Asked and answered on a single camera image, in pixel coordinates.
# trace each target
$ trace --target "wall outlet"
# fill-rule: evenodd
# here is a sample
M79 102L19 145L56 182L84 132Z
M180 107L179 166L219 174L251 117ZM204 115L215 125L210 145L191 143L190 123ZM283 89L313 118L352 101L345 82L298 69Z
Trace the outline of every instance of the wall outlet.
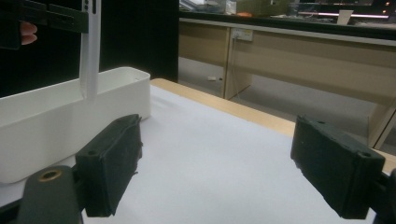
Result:
M253 41L253 30L233 28L231 34L233 39Z

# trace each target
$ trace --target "white tray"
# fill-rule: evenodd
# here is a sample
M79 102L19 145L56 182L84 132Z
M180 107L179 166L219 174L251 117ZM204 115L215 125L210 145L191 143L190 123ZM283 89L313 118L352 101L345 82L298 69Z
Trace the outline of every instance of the white tray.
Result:
M150 114L149 74L123 67L99 74L94 101L78 79L0 99L0 183L19 181L78 152L112 120Z

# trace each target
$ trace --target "white table surface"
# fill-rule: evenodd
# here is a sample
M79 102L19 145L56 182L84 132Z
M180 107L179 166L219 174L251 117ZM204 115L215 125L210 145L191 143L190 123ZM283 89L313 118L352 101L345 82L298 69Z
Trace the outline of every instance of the white table surface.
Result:
M151 86L143 158L114 217L84 223L373 223L341 219L290 158L291 138ZM69 158L62 164L73 164ZM23 181L0 185L0 206Z

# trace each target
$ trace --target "black panel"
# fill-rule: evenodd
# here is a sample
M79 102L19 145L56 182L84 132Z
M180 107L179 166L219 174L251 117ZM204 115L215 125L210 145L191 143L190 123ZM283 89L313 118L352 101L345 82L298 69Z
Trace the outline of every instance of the black panel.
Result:
M81 0L35 1L81 8ZM100 71L132 66L177 81L178 1L102 1ZM34 44L0 49L0 97L78 78L80 34L37 27Z
M36 0L74 9L80 0ZM37 25L38 39L19 50L0 49L0 97L78 77L80 34Z
M88 217L115 215L142 158L139 123L136 114L116 119L76 154Z
M132 66L177 81L178 1L103 0L101 71Z
M25 184L19 224L81 223L73 171L53 166L31 175Z
M3 18L11 17L17 11L16 4L10 0L0 2L0 11ZM18 49L21 45L21 33L18 29L18 21L0 20L0 48Z
M298 117L291 158L340 217L366 218L384 157L329 124Z

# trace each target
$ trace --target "finger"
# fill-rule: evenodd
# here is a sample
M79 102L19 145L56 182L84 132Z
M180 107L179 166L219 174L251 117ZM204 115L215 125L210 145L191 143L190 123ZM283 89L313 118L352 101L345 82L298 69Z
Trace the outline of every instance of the finger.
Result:
M23 35L21 37L21 44L22 45L28 45L31 44L33 42L35 42L37 40L37 36L36 35Z
M22 21L21 22L21 35L32 35L37 32L37 27L32 23Z

